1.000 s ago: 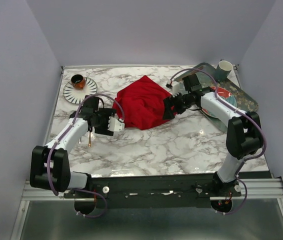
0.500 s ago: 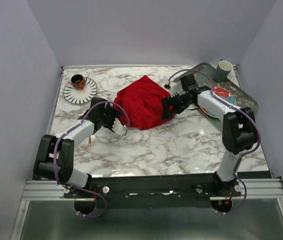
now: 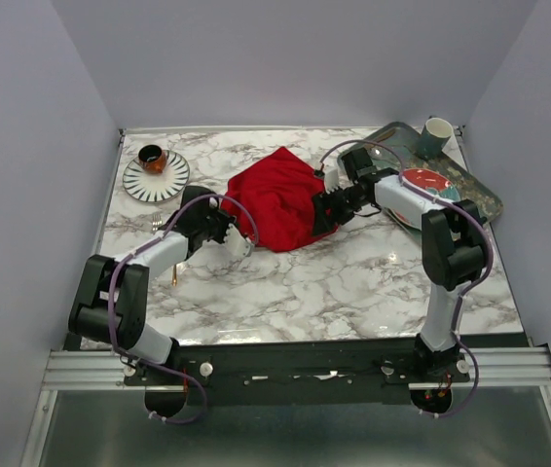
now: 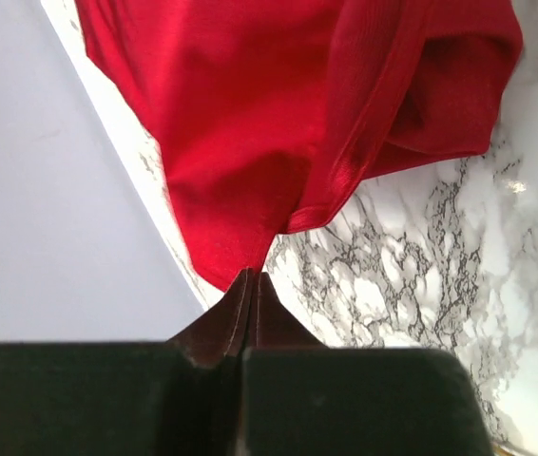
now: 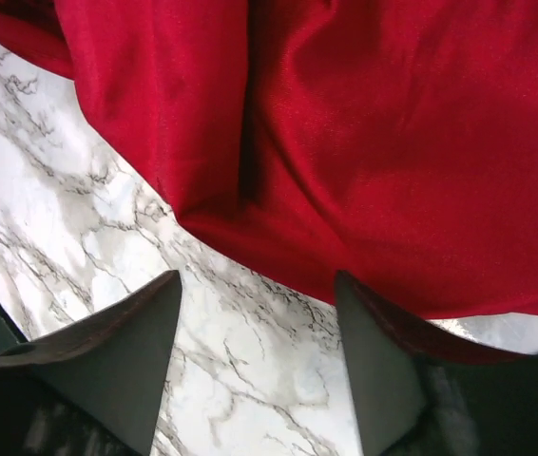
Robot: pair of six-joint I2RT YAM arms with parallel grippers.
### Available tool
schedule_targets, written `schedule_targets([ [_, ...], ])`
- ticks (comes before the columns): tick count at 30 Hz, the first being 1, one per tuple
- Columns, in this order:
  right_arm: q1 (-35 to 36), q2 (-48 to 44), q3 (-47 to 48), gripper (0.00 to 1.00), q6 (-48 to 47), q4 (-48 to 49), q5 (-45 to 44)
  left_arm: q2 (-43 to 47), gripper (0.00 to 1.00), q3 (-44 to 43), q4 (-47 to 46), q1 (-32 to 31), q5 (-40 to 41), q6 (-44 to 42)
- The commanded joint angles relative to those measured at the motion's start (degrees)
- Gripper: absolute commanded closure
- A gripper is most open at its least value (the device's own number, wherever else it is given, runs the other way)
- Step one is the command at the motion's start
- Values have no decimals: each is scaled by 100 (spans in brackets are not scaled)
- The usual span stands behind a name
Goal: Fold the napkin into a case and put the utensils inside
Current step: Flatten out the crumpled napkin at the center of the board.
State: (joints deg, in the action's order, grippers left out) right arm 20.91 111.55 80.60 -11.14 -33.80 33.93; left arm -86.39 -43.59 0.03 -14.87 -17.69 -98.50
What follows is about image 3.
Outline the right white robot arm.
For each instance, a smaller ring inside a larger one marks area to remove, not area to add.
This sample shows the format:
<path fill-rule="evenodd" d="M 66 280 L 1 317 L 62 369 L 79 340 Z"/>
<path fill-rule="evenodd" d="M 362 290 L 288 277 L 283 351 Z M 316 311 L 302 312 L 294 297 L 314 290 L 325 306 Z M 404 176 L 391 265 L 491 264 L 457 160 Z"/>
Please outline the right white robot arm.
<path fill-rule="evenodd" d="M 432 381 L 459 358 L 458 329 L 464 296 L 491 272 L 494 253 L 477 205 L 451 201 L 408 181 L 405 170 L 377 168 L 359 148 L 343 156 L 350 185 L 320 161 L 313 171 L 323 191 L 312 197 L 314 235 L 352 220 L 365 205 L 395 211 L 421 233 L 422 266 L 432 283 L 426 317 L 416 337 L 414 374 Z"/>

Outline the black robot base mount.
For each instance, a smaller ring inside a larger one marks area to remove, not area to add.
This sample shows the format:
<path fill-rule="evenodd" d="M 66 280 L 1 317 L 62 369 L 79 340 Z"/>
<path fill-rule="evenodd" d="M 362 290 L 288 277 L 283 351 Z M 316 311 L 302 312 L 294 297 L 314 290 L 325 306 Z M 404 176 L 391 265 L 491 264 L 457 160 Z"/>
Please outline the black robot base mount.
<path fill-rule="evenodd" d="M 445 413 L 451 387 L 470 380 L 458 346 L 431 352 L 419 338 L 175 346 L 165 370 L 129 365 L 125 382 L 148 409 L 415 404 Z"/>

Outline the red cloth napkin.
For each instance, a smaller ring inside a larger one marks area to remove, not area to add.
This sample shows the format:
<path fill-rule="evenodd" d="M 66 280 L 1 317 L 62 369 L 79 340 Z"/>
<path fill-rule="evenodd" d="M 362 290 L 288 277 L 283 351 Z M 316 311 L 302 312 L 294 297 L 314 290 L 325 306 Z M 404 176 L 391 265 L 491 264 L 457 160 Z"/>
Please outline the red cloth napkin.
<path fill-rule="evenodd" d="M 323 182 L 312 167 L 280 147 L 228 181 L 226 195 L 247 211 L 228 200 L 221 207 L 238 218 L 239 230 L 257 238 L 260 247 L 288 252 L 325 237 L 312 235 L 312 197 L 322 192 Z"/>

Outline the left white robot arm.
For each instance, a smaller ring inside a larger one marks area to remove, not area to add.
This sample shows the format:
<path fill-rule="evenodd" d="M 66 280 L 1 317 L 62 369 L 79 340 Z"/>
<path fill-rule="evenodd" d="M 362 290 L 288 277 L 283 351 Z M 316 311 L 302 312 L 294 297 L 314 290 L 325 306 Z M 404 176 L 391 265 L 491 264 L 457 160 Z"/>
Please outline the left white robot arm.
<path fill-rule="evenodd" d="M 69 315 L 69 331 L 147 360 L 146 372 L 155 382 L 173 382 L 180 370 L 172 354 L 178 342 L 146 323 L 148 289 L 151 280 L 191 258 L 205 242 L 224 242 L 236 218 L 220 208 L 218 199 L 205 187 L 190 186 L 180 209 L 146 243 L 117 257 L 89 257 Z"/>

